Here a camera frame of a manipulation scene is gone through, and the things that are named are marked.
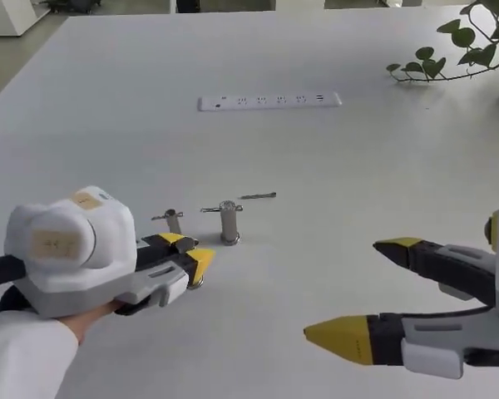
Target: white sleeve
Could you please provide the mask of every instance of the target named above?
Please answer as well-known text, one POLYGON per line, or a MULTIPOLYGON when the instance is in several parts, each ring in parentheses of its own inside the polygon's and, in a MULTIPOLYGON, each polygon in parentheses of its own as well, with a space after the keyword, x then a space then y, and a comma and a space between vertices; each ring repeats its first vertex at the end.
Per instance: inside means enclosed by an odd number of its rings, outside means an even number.
POLYGON ((0 313, 0 399, 54 399, 76 356, 64 324, 35 313, 0 313))

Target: white tabletop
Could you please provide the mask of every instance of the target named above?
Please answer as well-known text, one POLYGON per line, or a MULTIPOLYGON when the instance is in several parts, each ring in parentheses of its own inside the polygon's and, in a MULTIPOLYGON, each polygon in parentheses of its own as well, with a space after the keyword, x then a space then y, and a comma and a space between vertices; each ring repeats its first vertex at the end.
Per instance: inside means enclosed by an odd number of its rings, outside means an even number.
MULTIPOLYGON (((16 204, 100 185, 137 231, 185 212, 218 250, 205 285, 91 331, 60 399, 427 399, 499 396, 499 369, 460 382, 360 367, 304 340, 347 314, 477 306, 390 264, 377 239, 486 248, 499 201, 499 71, 396 85, 384 71, 431 45, 459 7, 74 17, 0 95, 0 251, 16 204), (199 96, 336 90, 338 109, 199 113, 199 96), (239 195, 242 241, 217 244, 239 195)), ((484 14, 475 17, 491 27, 484 14)))

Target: metal pin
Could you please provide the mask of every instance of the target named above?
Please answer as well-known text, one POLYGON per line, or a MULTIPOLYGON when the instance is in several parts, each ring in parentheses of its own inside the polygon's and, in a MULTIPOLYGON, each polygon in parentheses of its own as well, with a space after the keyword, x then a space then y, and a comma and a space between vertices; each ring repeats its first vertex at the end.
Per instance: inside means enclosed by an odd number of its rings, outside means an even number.
POLYGON ((202 208, 201 212, 220 212, 222 223, 222 233, 220 239, 227 246, 232 246, 240 241, 239 230, 236 226, 236 213, 244 210, 242 205, 237 205, 234 201, 223 201, 218 208, 202 208))
POLYGON ((165 219, 168 224, 168 230, 174 234, 181 234, 179 218, 183 217, 183 212, 175 212, 175 209, 168 209, 162 216, 155 216, 152 220, 165 219))
POLYGON ((277 197, 277 193, 268 193, 268 194, 255 194, 255 195, 242 195, 240 197, 241 200, 256 200, 258 198, 275 198, 277 197))
MULTIPOLYGON (((209 213, 212 213, 212 212, 221 212, 221 208, 202 208, 200 209, 200 212, 203 212, 204 214, 209 214, 209 213)), ((244 210, 244 207, 242 205, 236 205, 236 208, 235 208, 235 211, 236 212, 240 212, 244 210)))

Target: white cabinet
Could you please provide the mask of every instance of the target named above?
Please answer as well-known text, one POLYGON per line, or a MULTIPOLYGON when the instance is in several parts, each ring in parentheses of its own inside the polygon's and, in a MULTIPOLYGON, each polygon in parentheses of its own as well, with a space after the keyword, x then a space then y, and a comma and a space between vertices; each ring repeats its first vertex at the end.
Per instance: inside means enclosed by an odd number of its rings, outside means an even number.
POLYGON ((0 0, 0 36, 21 36, 48 12, 30 0, 0 0))

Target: power strip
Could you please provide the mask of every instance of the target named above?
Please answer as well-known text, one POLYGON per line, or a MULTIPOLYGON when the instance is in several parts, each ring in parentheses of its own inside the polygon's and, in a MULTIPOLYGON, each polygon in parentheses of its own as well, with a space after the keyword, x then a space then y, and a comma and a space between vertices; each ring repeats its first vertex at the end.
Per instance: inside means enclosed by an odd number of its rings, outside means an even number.
POLYGON ((341 105, 340 97, 334 91, 319 91, 288 96, 206 96, 200 98, 198 108, 200 111, 243 111, 341 105))

